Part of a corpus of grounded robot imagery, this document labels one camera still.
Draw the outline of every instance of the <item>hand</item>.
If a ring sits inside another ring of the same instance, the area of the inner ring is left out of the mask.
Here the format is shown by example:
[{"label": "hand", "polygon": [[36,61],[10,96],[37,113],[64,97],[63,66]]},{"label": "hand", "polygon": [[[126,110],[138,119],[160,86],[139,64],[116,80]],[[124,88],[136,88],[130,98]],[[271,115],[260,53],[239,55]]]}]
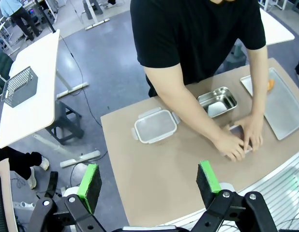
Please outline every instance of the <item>hand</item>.
[{"label": "hand", "polygon": [[235,125],[241,125],[244,130],[244,151],[248,150],[250,140],[252,142],[253,152],[258,150],[258,148],[263,144],[263,122],[263,114],[251,114],[235,122]]},{"label": "hand", "polygon": [[221,153],[227,155],[233,162],[245,158],[245,152],[241,148],[244,142],[230,133],[229,126],[221,131],[219,139],[213,143]]}]

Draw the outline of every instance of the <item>gray basket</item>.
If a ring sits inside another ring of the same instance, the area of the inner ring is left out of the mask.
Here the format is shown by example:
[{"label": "gray basket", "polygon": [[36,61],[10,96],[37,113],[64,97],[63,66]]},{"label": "gray basket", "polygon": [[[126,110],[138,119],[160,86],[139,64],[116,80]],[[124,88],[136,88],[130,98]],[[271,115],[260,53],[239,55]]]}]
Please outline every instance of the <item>gray basket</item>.
[{"label": "gray basket", "polygon": [[36,94],[37,84],[37,75],[27,67],[5,83],[1,101],[14,108]]}]

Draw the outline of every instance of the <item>black pole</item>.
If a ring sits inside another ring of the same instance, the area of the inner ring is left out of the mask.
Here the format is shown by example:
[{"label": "black pole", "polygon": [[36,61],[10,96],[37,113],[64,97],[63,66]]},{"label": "black pole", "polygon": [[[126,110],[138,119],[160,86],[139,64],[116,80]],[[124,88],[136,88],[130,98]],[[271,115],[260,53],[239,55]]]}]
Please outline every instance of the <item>black pole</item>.
[{"label": "black pole", "polygon": [[48,20],[48,17],[46,16],[45,12],[44,12],[43,9],[42,9],[42,6],[39,4],[38,0],[34,0],[34,1],[35,1],[35,3],[37,4],[37,6],[38,6],[38,8],[39,8],[39,10],[40,10],[40,12],[41,12],[41,14],[44,16],[44,18],[45,18],[47,24],[48,24],[49,27],[52,29],[52,32],[55,33],[56,31],[55,31],[55,29],[53,28],[51,22]]}]

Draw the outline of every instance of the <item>metal tray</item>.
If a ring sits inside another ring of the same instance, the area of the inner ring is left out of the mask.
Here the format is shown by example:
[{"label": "metal tray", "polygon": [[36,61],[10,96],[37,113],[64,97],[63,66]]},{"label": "metal tray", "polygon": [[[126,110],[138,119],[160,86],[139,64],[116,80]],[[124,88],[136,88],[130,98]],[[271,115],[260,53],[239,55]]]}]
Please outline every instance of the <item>metal tray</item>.
[{"label": "metal tray", "polygon": [[238,103],[227,87],[220,87],[198,97],[200,105],[210,117],[216,117],[234,109]]},{"label": "metal tray", "polygon": [[[274,68],[269,69],[269,78],[275,84],[267,95],[265,117],[277,139],[282,140],[299,128],[299,102]],[[253,95],[251,76],[240,81]]]}]

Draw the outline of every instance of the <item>black t-shirt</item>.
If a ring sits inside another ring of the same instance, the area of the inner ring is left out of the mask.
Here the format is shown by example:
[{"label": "black t-shirt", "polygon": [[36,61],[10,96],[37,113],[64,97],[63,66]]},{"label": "black t-shirt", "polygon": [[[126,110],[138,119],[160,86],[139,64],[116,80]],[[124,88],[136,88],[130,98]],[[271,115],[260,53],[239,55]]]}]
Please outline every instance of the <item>black t-shirt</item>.
[{"label": "black t-shirt", "polygon": [[251,50],[266,44],[257,0],[131,0],[130,12],[140,64],[180,63],[185,85],[213,76],[237,38]]}]

